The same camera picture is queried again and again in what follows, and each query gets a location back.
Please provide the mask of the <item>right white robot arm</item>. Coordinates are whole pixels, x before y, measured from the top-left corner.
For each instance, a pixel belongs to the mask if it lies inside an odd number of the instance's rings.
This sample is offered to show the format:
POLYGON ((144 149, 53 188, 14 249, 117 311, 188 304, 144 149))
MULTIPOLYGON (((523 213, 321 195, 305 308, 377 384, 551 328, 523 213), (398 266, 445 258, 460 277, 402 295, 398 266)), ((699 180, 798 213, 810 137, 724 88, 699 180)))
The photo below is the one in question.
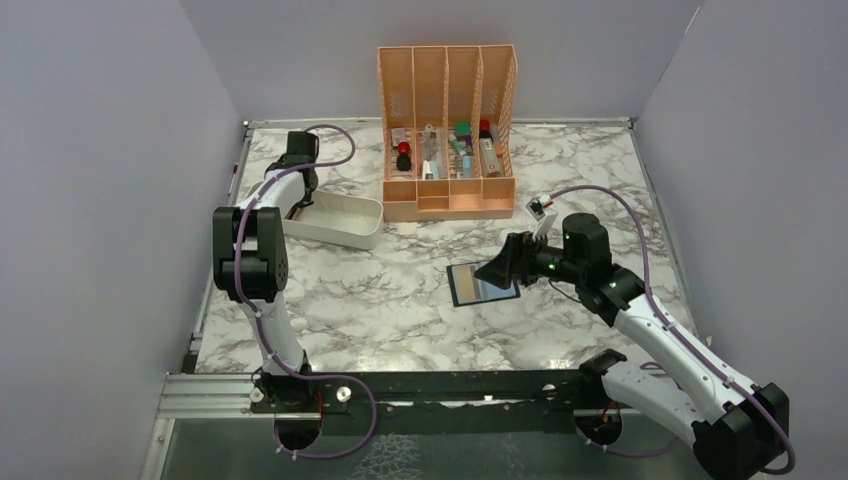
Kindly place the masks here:
POLYGON ((789 399, 780 387, 758 386, 673 321, 642 278, 613 262, 596 216, 571 214, 562 229, 560 248, 531 232, 509 234, 474 276, 498 288, 540 278, 573 285, 587 310, 640 345, 671 379, 605 352, 580 368, 585 404, 611 399, 638 410, 690 447, 713 479, 748 479, 790 453, 789 399))

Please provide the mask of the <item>black round item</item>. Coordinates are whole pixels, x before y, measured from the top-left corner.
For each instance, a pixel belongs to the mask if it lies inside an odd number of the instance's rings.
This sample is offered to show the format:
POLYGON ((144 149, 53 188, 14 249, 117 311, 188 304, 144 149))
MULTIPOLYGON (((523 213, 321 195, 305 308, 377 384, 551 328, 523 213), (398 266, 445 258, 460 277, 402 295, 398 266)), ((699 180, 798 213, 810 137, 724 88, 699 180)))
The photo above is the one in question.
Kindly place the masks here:
POLYGON ((396 158, 395 165, 400 172, 410 172, 412 170, 411 157, 406 154, 400 154, 396 158))

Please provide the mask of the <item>white plastic tray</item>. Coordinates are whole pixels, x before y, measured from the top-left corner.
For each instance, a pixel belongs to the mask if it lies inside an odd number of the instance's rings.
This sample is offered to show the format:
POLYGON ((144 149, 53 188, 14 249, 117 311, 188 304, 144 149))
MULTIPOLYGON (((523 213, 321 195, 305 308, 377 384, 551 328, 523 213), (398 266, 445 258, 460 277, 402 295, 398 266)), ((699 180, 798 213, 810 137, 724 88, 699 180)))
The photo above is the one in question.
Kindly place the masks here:
POLYGON ((372 250, 382 239, 383 204, 374 199, 317 190, 313 204, 282 220, 287 236, 359 250, 372 250))

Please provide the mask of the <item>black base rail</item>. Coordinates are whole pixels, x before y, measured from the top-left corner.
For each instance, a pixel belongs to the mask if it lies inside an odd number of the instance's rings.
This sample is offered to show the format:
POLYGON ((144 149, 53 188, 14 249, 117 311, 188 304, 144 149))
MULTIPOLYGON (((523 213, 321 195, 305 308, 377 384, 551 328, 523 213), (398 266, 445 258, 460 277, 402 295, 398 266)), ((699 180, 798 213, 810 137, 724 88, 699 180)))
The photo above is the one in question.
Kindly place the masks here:
POLYGON ((317 373, 308 380, 254 373, 250 411, 285 440, 320 434, 583 433, 611 444, 625 409, 578 370, 317 373))

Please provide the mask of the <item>red cap bottle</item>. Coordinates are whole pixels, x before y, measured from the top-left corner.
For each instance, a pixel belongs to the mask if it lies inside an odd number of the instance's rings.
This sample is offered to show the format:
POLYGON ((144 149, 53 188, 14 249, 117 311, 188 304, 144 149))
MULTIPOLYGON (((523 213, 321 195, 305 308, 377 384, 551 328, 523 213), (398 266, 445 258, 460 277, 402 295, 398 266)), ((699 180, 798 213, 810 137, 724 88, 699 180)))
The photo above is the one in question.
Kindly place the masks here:
POLYGON ((488 120, 481 119, 479 122, 479 136, 481 138, 492 139, 491 125, 488 120))

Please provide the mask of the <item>grey stapler box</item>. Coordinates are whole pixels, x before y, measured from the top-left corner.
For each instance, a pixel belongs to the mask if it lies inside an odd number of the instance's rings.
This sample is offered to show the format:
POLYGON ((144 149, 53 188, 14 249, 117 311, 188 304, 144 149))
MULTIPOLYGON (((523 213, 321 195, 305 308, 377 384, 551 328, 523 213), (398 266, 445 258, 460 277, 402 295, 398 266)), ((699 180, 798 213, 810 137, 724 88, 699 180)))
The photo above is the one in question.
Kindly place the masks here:
POLYGON ((493 140, 491 138, 480 138, 479 149, 483 176, 487 178, 499 177, 502 173, 502 167, 493 140))

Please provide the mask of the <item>orange desk organizer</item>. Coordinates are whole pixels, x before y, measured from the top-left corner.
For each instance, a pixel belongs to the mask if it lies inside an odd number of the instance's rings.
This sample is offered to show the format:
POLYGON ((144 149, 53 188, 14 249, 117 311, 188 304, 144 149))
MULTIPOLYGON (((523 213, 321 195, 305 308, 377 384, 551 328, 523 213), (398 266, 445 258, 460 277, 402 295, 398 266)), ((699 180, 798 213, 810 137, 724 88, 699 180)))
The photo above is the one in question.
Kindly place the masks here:
POLYGON ((516 179, 510 132, 517 59, 511 44, 381 47, 377 54, 388 222, 494 220, 512 217, 516 179), (479 122, 488 120, 499 177, 484 177, 479 122), (470 136, 454 126, 469 122, 470 136), (411 145, 410 172, 397 170, 397 145, 411 145), (472 157, 464 178, 461 157, 472 157))

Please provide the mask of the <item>black leather card holder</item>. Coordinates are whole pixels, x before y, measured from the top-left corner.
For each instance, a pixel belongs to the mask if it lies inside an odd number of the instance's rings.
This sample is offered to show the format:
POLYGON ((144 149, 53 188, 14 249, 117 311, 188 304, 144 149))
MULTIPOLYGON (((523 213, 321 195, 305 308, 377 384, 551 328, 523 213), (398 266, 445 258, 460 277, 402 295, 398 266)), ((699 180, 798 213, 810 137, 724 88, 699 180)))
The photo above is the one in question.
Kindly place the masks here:
POLYGON ((521 297, 516 283, 501 289, 477 279, 474 274, 484 265, 483 261, 448 265, 448 285, 454 307, 466 307, 483 303, 517 299, 521 297))

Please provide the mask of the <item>gold credit card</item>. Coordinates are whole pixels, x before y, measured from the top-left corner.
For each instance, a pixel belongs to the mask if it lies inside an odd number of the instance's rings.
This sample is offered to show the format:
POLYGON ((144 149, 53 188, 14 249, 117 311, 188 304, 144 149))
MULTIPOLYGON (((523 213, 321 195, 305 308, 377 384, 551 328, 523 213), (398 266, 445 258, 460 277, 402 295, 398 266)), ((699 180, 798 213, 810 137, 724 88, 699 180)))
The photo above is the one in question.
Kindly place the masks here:
POLYGON ((459 303, 468 304, 481 299, 480 285, 473 274, 468 272, 458 274, 455 282, 459 303))

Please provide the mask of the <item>green cap item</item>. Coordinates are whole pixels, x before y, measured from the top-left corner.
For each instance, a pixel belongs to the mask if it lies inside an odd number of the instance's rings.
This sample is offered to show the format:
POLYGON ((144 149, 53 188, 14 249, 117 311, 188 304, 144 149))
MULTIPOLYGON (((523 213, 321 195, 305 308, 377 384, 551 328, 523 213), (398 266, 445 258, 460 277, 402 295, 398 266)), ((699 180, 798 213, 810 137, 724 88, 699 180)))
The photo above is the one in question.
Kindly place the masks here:
POLYGON ((469 122, 458 122, 454 126, 454 134, 457 137, 460 136, 470 136, 472 133, 471 125, 469 122))

